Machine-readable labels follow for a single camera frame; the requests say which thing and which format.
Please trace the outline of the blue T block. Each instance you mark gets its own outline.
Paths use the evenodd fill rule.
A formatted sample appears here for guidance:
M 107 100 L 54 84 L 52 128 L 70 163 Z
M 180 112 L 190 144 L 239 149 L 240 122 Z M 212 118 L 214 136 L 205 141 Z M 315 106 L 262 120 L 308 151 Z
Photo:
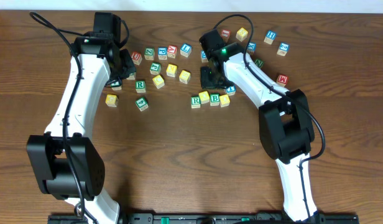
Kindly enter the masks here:
M 225 89 L 225 92 L 228 96 L 233 96 L 236 94 L 236 87 L 235 86 L 229 86 L 227 89 Z

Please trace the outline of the green B block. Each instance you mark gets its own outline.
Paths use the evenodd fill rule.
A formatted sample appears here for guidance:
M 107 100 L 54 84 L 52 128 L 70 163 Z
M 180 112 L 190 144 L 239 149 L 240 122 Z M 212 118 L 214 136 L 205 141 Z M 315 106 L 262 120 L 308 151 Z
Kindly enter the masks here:
M 220 104 L 219 93 L 212 93 L 210 95 L 210 106 L 219 106 Z

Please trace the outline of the yellow O block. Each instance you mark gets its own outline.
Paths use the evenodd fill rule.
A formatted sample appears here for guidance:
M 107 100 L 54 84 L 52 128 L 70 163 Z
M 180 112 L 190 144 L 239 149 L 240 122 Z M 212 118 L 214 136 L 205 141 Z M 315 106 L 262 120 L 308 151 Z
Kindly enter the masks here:
M 225 95 L 219 96 L 220 107 L 229 106 L 230 102 L 231 101 L 230 101 L 229 95 L 225 94 Z
M 205 104 L 205 103 L 210 102 L 210 94 L 208 93 L 208 91 L 199 92 L 198 96 L 200 98 L 201 104 Z

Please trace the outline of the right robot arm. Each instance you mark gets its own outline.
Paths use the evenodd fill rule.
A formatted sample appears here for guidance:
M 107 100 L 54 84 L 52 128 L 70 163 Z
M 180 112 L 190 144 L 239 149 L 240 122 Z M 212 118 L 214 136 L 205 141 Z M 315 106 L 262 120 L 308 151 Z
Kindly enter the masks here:
M 226 88 L 238 86 L 259 110 L 259 138 L 265 152 L 279 168 L 284 211 L 295 221 L 308 221 L 317 211 L 308 173 L 313 127 L 305 94 L 289 91 L 269 78 L 239 44 L 207 44 L 201 47 L 209 65 L 209 81 Z

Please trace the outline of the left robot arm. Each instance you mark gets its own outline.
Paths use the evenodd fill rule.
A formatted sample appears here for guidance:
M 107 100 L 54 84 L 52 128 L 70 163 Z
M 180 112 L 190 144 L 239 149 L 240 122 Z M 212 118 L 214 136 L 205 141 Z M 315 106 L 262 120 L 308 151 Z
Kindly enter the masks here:
M 104 86 L 134 66 L 108 37 L 77 37 L 72 52 L 57 112 L 43 135 L 29 137 L 27 154 L 42 193 L 85 210 L 82 218 L 50 217 L 50 223 L 124 223 L 120 204 L 103 187 L 105 166 L 91 135 Z

